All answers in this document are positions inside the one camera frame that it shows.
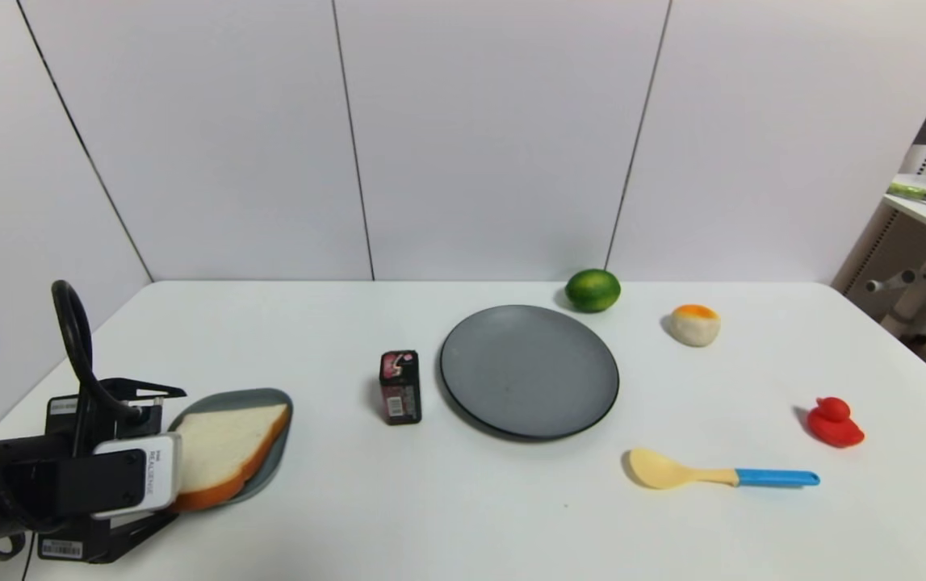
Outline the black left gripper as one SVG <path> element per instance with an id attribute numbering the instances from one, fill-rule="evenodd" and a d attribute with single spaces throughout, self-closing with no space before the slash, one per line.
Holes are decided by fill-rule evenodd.
<path id="1" fill-rule="evenodd" d="M 39 558 L 109 565 L 174 523 L 177 512 L 152 512 L 111 529 L 102 514 L 115 508 L 115 455 L 91 449 L 115 433 L 109 416 L 142 415 L 130 402 L 186 395 L 106 378 L 97 382 L 97 405 L 86 395 L 54 397 L 42 435 L 0 441 L 0 560 L 16 558 L 34 533 Z"/>

